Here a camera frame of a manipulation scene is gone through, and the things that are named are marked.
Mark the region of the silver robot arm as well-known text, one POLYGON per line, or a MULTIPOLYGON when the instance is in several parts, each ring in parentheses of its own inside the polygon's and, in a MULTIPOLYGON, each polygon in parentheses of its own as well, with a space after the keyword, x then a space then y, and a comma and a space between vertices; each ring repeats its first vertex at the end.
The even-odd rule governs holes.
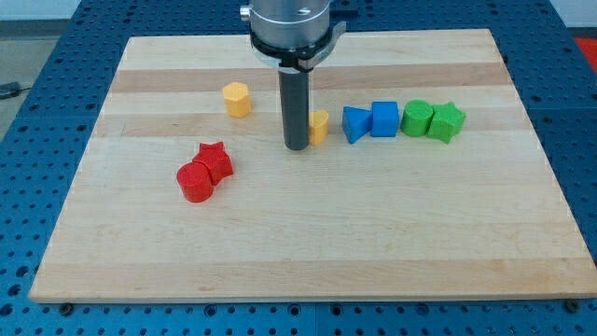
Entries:
POLYGON ((278 72, 285 146, 310 144, 310 73, 346 32, 330 19, 330 0, 250 0, 240 7, 257 58, 278 72))

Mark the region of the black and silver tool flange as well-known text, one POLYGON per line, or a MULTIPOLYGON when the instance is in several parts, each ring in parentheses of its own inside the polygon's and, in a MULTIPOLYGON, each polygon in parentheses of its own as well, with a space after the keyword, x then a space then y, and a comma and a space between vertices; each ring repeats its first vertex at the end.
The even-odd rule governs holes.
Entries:
POLYGON ((252 49, 256 57, 279 72, 295 75, 309 73, 324 61, 334 50, 340 37, 346 32, 347 22, 340 21, 329 28, 322 38, 306 47, 285 49, 273 47, 250 34, 252 49))

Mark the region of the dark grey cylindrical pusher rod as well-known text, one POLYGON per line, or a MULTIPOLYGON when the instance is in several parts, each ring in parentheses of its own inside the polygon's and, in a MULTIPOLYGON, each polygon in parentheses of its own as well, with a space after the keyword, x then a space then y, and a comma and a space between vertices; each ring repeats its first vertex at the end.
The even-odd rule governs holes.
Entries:
POLYGON ((309 145, 309 74, 279 73, 284 140, 287 148, 309 145))

